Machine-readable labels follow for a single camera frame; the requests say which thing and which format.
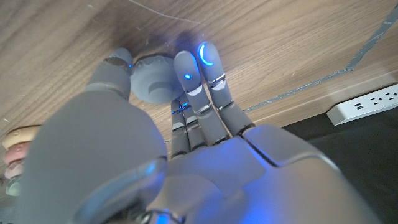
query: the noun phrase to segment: gray robotic arm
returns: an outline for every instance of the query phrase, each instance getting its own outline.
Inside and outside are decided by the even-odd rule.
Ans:
[[[128,103],[130,54],[117,49],[102,62],[32,143],[19,223],[99,224],[115,215],[142,224],[380,223],[318,149],[252,124],[212,43],[198,58],[218,113],[195,57],[180,52],[174,67],[185,94],[171,104],[168,162],[154,123]]]

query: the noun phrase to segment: power strip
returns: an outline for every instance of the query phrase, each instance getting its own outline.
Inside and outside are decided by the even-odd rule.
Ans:
[[[398,106],[398,84],[332,107],[326,114],[336,126]]]

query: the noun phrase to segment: wood grain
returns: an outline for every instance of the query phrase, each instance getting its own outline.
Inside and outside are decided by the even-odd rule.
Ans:
[[[265,105],[248,116],[256,124],[280,127],[327,112],[335,104],[398,82],[398,24],[359,62],[353,72]]]
[[[126,47],[139,58],[155,52],[175,55],[182,49],[196,52],[200,42],[212,41],[235,101],[248,108],[342,69],[395,5],[395,0],[1,1],[0,139],[18,126],[45,122],[82,90],[97,64],[116,47]],[[339,91],[342,83],[372,80],[372,70],[394,68],[397,60],[386,63],[364,68],[370,69],[365,77],[345,75],[332,92],[306,90],[314,92],[306,100]],[[369,89],[379,86],[373,83]],[[262,118],[279,113],[287,124],[321,113],[280,113],[295,101],[281,100],[250,116],[262,123]],[[145,103],[134,95],[130,102],[144,109],[165,140],[170,139],[169,105]],[[0,163],[0,172],[4,168]]]

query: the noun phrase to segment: metal finger segment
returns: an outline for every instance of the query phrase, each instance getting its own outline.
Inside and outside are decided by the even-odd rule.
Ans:
[[[228,132],[211,106],[206,91],[201,84],[199,69],[194,56],[187,51],[178,53],[174,58],[174,69],[198,118],[206,142],[209,145],[214,145],[229,139]]]
[[[180,96],[181,110],[185,118],[185,126],[188,133],[191,151],[194,151],[202,146],[207,146],[205,137],[198,122],[196,114],[193,112],[192,106],[188,101],[186,94]]]
[[[198,55],[211,100],[231,134],[233,136],[241,135],[247,128],[254,127],[249,117],[232,99],[223,65],[214,44],[211,42],[200,44]]]
[[[180,111],[180,102],[173,100],[171,102],[172,110],[172,155],[171,159],[178,155],[184,155],[190,152],[190,143],[188,140],[187,129],[185,127],[185,118]]]

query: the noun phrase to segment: blue led light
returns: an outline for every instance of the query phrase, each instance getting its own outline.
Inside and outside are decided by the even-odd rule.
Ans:
[[[167,218],[166,216],[159,215],[157,217],[156,224],[168,224],[168,223],[169,223],[169,218]]]
[[[190,75],[190,74],[185,74],[184,77],[185,77],[186,79],[191,79],[191,78],[192,78],[192,75]]]
[[[153,162],[146,170],[145,170],[145,174],[151,174],[156,168],[155,163]]]
[[[200,56],[201,61],[202,61],[205,65],[207,65],[207,66],[212,66],[212,65],[213,65],[213,62],[207,62],[207,61],[205,60],[205,58],[203,57],[203,50],[205,49],[205,43],[201,44],[201,46],[200,46],[200,48],[199,48],[199,56]]]

